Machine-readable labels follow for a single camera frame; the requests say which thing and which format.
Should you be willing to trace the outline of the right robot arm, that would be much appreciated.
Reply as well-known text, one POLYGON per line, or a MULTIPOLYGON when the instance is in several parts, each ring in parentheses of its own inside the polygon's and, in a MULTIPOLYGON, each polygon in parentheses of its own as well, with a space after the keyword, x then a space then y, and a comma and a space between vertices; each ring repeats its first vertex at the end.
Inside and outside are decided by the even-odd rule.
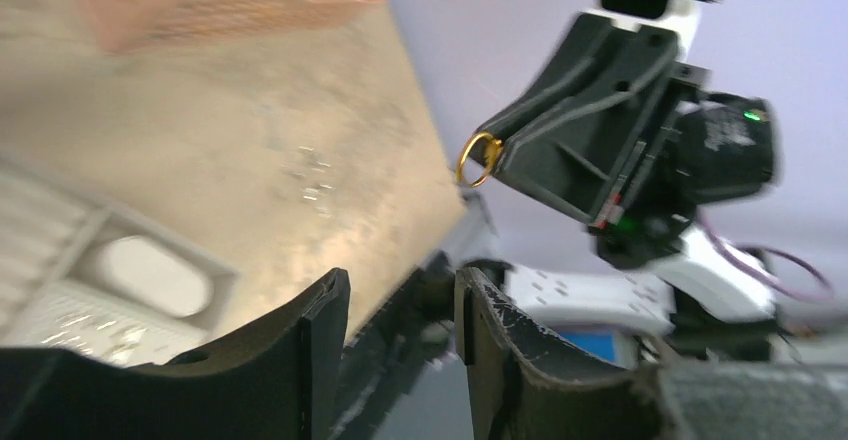
POLYGON ((760 246, 734 244, 701 207, 761 193, 777 173, 770 103, 703 89, 674 31, 583 13, 464 157, 485 178, 584 225, 613 275, 512 266, 511 299, 554 329, 615 326, 676 352, 766 360, 782 292, 760 246))

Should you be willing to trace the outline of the silver crystal jewelry pile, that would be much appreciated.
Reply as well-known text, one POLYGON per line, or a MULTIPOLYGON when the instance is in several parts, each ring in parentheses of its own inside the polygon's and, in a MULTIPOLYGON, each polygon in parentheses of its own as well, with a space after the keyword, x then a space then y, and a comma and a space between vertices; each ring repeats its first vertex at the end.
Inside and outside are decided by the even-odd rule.
POLYGON ((297 197, 311 206, 319 218, 332 217, 331 195, 336 188, 332 183, 333 164, 314 147, 299 145, 297 154, 282 167, 282 171, 297 183, 297 197))

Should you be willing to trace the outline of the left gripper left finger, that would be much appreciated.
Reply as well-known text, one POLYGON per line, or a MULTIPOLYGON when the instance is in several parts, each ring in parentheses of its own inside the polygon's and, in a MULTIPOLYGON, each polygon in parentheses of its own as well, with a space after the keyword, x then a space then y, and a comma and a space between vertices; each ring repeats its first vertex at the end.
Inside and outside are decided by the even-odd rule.
POLYGON ((1 352, 5 439, 325 439, 347 327, 334 268, 287 304, 163 365, 1 352))

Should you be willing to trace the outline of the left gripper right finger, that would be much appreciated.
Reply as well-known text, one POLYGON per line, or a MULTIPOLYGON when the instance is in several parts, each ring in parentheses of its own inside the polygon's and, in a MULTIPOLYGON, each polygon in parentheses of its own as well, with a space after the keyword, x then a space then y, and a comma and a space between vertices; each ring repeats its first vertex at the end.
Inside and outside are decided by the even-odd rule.
POLYGON ((840 365, 672 360, 620 368, 455 277, 457 348, 477 439, 843 439, 840 365))

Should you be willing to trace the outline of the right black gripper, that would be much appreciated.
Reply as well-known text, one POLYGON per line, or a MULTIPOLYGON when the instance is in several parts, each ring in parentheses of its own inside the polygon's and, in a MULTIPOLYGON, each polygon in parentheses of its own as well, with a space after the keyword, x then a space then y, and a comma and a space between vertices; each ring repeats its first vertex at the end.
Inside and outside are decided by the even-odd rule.
POLYGON ((638 270, 679 254, 696 206, 674 179, 682 103, 710 71, 676 63, 674 30, 578 15, 528 89, 476 131, 495 177, 585 225, 595 254, 638 270))

